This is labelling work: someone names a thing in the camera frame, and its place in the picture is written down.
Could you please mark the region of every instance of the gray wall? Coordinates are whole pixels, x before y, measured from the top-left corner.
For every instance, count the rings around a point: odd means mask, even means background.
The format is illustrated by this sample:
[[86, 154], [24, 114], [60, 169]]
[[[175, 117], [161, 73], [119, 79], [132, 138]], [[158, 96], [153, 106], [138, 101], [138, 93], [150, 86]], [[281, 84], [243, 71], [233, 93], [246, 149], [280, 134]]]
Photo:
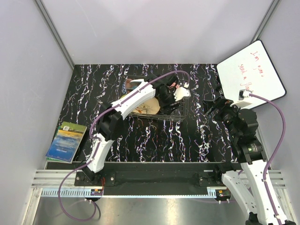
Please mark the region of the gray wall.
[[271, 0], [43, 0], [75, 64], [219, 63]]
[[0, 8], [0, 223], [20, 224], [45, 163], [71, 69], [32, 0]]
[[[275, 101], [284, 112], [287, 128], [284, 141], [272, 165], [282, 172], [298, 221], [300, 221], [299, 12], [299, 0], [282, 1], [261, 38], [287, 89], [287, 95]], [[267, 150], [271, 155], [281, 135], [281, 118], [271, 105], [260, 106], [256, 111]]]

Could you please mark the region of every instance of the wire rack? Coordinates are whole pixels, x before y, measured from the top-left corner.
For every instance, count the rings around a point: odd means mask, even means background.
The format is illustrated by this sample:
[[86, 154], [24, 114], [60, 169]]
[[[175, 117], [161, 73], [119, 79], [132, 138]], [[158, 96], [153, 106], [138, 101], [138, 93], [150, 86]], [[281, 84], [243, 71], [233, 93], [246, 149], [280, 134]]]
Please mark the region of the wire rack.
[[[181, 74], [177, 75], [179, 79], [179, 84], [182, 84], [186, 82], [186, 79], [183, 78]], [[144, 76], [137, 76], [137, 75], [125, 75], [121, 78], [121, 83], [119, 87], [119, 96], [122, 97], [123, 95], [127, 94], [126, 90], [126, 80], [127, 79], [144, 79]], [[158, 112], [157, 114], [142, 114], [142, 113], [136, 113], [136, 112], [131, 112], [129, 115], [133, 117], [138, 117], [138, 118], [145, 118], [145, 119], [150, 119], [150, 120], [168, 120], [168, 121], [183, 121], [186, 116], [188, 115], [188, 100], [183, 99], [179, 101], [180, 106], [176, 110], [174, 110], [171, 115], [165, 115], [162, 114], [161, 112]]]

